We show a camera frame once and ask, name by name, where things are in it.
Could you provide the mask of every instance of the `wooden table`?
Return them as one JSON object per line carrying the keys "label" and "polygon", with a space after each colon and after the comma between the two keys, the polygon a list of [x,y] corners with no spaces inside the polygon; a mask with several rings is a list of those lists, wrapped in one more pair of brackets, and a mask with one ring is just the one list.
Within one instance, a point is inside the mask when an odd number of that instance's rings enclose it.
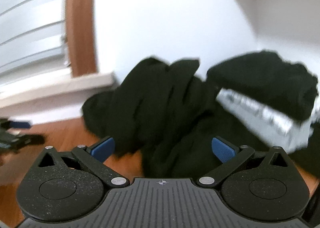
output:
{"label": "wooden table", "polygon": [[[8,153],[0,156],[3,164],[0,166],[0,220],[9,227],[17,226],[24,219],[16,202],[16,190],[45,146],[54,146],[57,151],[69,151],[79,144],[90,146],[98,141],[97,137],[85,129],[81,118],[35,125],[28,132],[44,134],[45,144],[30,145],[22,148],[17,154]],[[104,164],[131,181],[134,177],[142,176],[140,152],[127,154],[121,159],[111,156]]]}

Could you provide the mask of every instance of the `brown wooden surface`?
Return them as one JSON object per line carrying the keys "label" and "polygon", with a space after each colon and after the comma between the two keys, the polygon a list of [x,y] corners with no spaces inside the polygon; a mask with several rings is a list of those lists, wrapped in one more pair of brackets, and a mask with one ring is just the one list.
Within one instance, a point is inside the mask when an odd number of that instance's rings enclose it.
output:
{"label": "brown wooden surface", "polygon": [[[27,146],[18,154],[0,156],[3,164],[0,166],[0,220],[9,227],[15,227],[23,220],[15,200],[17,186],[45,146],[54,146],[57,151],[68,151],[79,144],[90,146],[98,141],[97,137],[86,131],[82,119],[35,125],[28,132],[44,134],[46,143]],[[135,176],[142,176],[139,152],[127,154],[121,159],[111,156],[104,164],[131,181]]]}
{"label": "brown wooden surface", "polygon": [[66,31],[73,76],[96,73],[93,0],[66,0]]}

